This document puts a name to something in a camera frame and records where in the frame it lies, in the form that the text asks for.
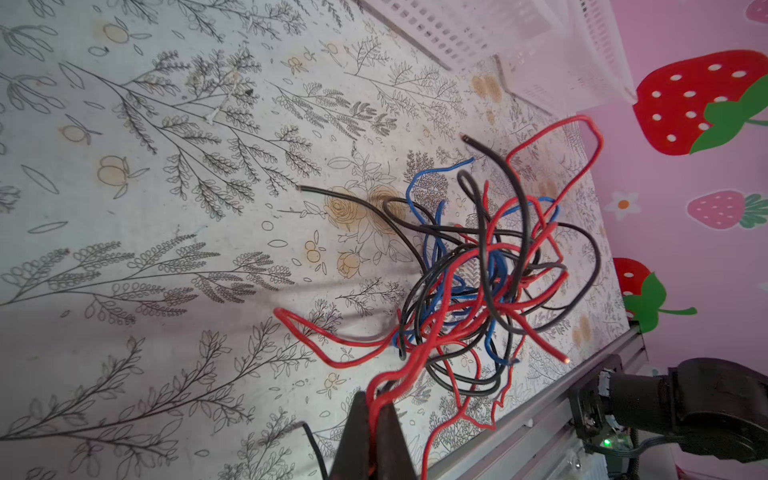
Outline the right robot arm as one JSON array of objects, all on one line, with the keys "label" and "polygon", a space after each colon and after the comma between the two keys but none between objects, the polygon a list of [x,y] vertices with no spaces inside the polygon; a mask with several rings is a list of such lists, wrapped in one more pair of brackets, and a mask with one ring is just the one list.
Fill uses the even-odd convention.
[{"label": "right robot arm", "polygon": [[568,392],[586,451],[635,459],[658,445],[740,463],[767,457],[767,377],[735,362],[694,358],[665,375],[624,372],[609,356]]}]

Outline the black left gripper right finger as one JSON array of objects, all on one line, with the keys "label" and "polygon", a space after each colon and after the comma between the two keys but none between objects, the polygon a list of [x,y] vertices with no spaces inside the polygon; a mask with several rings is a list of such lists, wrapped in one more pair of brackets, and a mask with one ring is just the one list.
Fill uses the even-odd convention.
[{"label": "black left gripper right finger", "polygon": [[417,474],[392,403],[379,412],[375,432],[375,471],[377,480],[416,480]]}]

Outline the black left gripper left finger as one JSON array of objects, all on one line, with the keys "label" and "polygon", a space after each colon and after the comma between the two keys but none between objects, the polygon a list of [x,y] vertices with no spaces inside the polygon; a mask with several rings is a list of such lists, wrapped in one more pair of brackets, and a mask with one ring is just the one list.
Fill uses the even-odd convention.
[{"label": "black left gripper left finger", "polygon": [[367,480],[371,473],[371,430],[366,393],[358,391],[351,402],[330,480]]}]

